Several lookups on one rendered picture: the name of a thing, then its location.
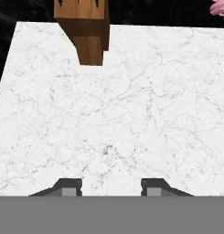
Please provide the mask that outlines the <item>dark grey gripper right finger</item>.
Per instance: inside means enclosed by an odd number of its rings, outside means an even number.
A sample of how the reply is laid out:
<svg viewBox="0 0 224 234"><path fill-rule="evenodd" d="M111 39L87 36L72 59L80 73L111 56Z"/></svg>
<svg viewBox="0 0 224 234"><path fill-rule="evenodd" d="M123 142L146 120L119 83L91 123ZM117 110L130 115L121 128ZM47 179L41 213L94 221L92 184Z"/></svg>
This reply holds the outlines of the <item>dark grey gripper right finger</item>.
<svg viewBox="0 0 224 234"><path fill-rule="evenodd" d="M190 197L187 192L171 187L163 178L142 178L142 197Z"/></svg>

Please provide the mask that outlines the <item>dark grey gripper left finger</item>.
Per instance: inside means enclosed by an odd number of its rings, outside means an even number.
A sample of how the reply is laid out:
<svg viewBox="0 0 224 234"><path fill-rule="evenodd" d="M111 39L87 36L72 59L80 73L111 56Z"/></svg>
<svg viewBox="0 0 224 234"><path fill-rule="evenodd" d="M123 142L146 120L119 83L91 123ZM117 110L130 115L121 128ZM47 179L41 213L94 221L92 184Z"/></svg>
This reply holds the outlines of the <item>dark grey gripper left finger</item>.
<svg viewBox="0 0 224 234"><path fill-rule="evenodd" d="M32 197L81 197L81 178L60 178L53 187L43 189Z"/></svg>

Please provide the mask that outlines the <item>wooden knife block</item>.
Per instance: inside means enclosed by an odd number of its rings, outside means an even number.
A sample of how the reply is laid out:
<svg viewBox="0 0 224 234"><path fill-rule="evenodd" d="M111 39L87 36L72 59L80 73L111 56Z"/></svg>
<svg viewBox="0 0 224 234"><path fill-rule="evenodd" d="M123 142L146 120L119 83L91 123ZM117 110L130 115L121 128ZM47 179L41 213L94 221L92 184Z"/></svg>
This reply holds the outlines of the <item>wooden knife block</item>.
<svg viewBox="0 0 224 234"><path fill-rule="evenodd" d="M109 0L54 0L54 18L76 48L79 63L101 66L109 50Z"/></svg>

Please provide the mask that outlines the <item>pink object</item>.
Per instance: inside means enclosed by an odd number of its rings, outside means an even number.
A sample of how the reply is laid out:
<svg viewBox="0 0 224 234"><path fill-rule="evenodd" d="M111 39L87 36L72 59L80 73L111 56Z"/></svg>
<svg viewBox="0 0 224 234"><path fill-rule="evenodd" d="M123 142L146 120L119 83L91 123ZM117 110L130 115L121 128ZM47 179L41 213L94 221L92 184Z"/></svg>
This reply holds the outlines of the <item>pink object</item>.
<svg viewBox="0 0 224 234"><path fill-rule="evenodd" d="M209 12L213 16L221 16L224 19L224 0L212 0Z"/></svg>

